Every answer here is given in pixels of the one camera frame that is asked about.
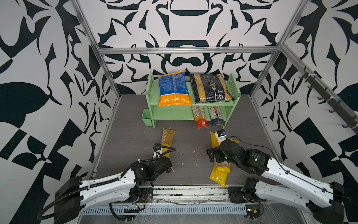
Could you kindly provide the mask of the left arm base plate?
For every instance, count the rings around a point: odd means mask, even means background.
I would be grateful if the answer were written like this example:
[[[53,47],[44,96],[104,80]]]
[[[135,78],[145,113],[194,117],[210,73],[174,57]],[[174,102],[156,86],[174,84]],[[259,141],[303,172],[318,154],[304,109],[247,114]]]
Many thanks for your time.
[[[115,203],[144,203],[152,197],[153,187],[135,187],[130,189],[129,197],[126,200],[116,201]]]

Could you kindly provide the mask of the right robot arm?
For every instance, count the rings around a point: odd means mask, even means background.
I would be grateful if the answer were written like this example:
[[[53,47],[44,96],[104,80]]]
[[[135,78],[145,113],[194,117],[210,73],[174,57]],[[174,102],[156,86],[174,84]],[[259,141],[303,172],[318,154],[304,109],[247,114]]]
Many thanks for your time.
[[[337,182],[319,182],[286,167],[269,154],[255,148],[245,150],[230,139],[208,149],[207,154],[211,162],[228,162],[249,174],[282,184],[275,186],[248,178],[241,189],[229,188],[232,203],[275,201],[305,211],[322,224],[344,221],[344,188]]]

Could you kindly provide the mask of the blue orange pasta bag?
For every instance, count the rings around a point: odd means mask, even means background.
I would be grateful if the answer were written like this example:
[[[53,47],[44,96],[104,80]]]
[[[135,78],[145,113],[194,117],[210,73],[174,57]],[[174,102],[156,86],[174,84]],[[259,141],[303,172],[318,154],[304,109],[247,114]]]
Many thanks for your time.
[[[174,105],[192,106],[186,86],[186,71],[160,76],[158,83],[160,91],[158,107]]]

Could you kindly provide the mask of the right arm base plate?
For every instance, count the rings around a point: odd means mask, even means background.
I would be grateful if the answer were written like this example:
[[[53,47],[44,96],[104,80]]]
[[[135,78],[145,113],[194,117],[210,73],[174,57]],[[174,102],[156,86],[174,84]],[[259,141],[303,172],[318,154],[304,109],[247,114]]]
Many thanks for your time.
[[[256,194],[244,192],[243,187],[228,187],[228,196],[231,203],[255,203],[266,202],[265,199],[260,199]]]

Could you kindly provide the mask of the grey blue spaghetti pack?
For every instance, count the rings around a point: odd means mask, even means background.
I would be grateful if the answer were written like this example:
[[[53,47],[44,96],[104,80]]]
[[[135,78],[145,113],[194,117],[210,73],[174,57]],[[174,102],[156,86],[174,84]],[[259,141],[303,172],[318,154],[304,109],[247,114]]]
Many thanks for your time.
[[[224,122],[220,107],[219,106],[211,106],[208,109],[209,109],[209,113],[210,113],[212,126],[213,127],[216,127],[216,126],[224,127],[225,122]]]

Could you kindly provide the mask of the red spaghetti pack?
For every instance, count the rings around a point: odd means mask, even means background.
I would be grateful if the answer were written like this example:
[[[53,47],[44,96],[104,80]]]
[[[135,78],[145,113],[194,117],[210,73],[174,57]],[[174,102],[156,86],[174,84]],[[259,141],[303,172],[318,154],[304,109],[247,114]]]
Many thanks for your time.
[[[196,122],[198,130],[202,127],[208,128],[208,122],[205,116],[205,111],[203,106],[192,106],[192,112],[194,120]]]

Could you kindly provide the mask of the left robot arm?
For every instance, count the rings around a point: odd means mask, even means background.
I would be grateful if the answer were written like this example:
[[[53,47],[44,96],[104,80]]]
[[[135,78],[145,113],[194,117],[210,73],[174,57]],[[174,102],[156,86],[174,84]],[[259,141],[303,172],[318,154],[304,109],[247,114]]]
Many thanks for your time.
[[[153,184],[163,173],[170,173],[172,163],[166,156],[135,161],[125,171],[97,180],[70,178],[56,193],[53,202],[37,215],[38,220],[54,219],[64,224],[84,211],[110,203],[132,203],[141,198],[140,186]]]

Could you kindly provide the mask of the black penne pasta bag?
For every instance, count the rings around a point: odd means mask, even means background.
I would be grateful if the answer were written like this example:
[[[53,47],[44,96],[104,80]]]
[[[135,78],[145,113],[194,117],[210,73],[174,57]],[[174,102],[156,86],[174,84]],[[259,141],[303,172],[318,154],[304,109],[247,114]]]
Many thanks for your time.
[[[222,74],[190,74],[189,77],[196,103],[233,100]]]

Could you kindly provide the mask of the yellow Pastatime spaghetti bag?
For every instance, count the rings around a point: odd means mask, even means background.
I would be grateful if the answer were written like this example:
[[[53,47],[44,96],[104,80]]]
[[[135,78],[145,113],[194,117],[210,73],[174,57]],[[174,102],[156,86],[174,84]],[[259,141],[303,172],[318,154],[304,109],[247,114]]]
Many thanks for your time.
[[[215,133],[216,132],[210,133],[212,148],[219,147],[219,143]],[[213,158],[213,163],[214,163],[213,170],[209,178],[224,188],[226,185],[227,176],[231,172],[230,171],[231,164],[228,163],[227,161],[218,163],[214,158],[214,154],[212,153],[209,153],[209,158],[210,159]]]

